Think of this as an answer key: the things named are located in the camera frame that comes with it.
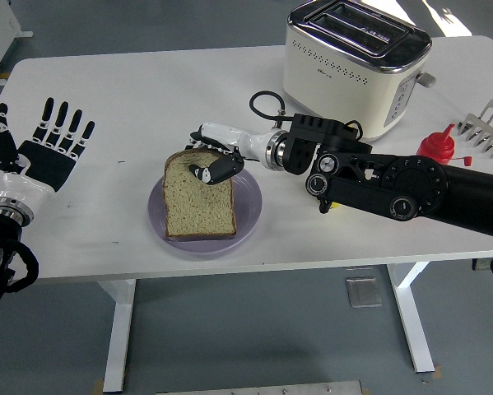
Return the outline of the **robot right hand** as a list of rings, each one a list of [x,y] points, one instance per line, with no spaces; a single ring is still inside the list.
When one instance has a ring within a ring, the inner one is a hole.
[[[207,147],[223,154],[210,165],[189,165],[191,173],[208,185],[219,184],[238,174],[246,160],[256,160],[270,168],[268,147],[271,133],[258,134],[219,123],[203,123],[190,134],[187,149]]]

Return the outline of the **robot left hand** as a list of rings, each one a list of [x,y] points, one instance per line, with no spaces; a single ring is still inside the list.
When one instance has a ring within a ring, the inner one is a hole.
[[[53,107],[54,99],[49,97],[32,137],[17,146],[7,124],[8,107],[0,104],[0,170],[5,183],[0,195],[30,211],[36,211],[65,184],[95,127],[90,121],[79,129],[82,116],[79,109],[70,123],[66,123],[66,101],[52,121]]]

